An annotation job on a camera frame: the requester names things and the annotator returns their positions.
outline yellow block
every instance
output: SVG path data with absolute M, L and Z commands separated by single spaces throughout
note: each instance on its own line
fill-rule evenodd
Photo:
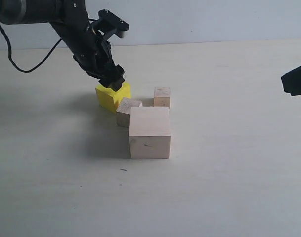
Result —
M 127 82 L 124 82 L 122 88 L 116 92 L 102 85 L 98 85 L 95 90 L 100 106 L 113 113 L 116 113 L 116 109 L 124 97 L 131 98 L 130 84 Z

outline white table surface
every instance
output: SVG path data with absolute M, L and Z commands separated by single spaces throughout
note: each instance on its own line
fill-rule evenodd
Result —
M 113 54 L 133 98 L 172 88 L 171 159 L 129 159 L 69 50 L 31 74 L 0 51 L 0 237 L 301 237 L 301 96 L 280 79 L 301 39 Z

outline white wall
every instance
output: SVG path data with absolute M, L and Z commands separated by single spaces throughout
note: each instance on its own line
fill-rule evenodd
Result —
M 90 17 L 109 9 L 130 24 L 114 45 L 301 38 L 301 0 L 86 0 Z M 6 26 L 14 48 L 49 48 L 49 24 Z M 5 49 L 0 34 L 0 49 Z

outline robotic arm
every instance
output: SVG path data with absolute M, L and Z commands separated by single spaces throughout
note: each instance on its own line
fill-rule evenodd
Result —
M 115 65 L 107 40 L 113 34 L 123 38 L 129 25 L 108 10 L 98 15 L 98 20 L 89 20 L 85 0 L 0 0 L 0 22 L 50 23 L 79 66 L 117 91 L 124 82 L 124 69 Z

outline small wooden cube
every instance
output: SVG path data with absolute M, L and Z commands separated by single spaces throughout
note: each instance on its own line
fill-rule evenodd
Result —
M 170 108 L 170 87 L 155 88 L 155 106 L 167 106 Z
M 132 107 L 129 143 L 132 159 L 169 159 L 171 130 L 168 107 Z
M 120 127 L 129 128 L 130 110 L 132 107 L 142 106 L 142 101 L 129 98 L 123 98 L 116 110 L 116 121 Z
M 122 88 L 116 92 L 102 85 L 98 85 L 95 90 L 100 106 L 113 113 L 116 113 L 116 109 L 124 97 L 131 98 L 130 84 L 127 82 L 124 82 Z

